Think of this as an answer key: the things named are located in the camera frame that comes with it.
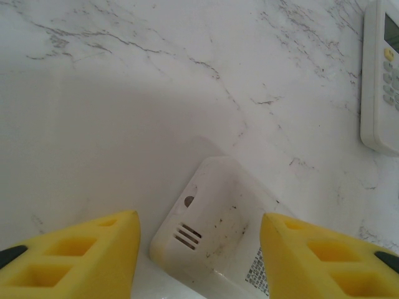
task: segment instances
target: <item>marble surface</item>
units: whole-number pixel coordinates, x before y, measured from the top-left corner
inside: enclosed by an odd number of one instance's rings
[[[361,0],[1,0],[2,247],[137,209],[134,298],[201,298],[149,242],[207,156],[399,252],[399,163],[359,137]]]

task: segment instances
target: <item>ventilation slot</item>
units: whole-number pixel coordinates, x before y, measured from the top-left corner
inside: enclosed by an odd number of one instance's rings
[[[202,238],[199,233],[186,224],[180,224],[180,226],[177,227],[177,232],[174,237],[192,250],[195,250],[196,246],[200,243],[199,239]]]

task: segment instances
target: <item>yellow foam pad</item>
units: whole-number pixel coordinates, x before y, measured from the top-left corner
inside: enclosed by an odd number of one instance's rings
[[[395,253],[377,245],[265,214],[261,247],[271,299],[399,298],[399,274],[374,255]]]
[[[1,299],[128,299],[140,222],[135,211],[37,236],[0,269]]]

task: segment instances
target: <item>white remote control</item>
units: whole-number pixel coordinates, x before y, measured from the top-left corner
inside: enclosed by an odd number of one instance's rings
[[[399,156],[399,11],[389,0],[367,8],[363,34],[360,136],[368,147]]]

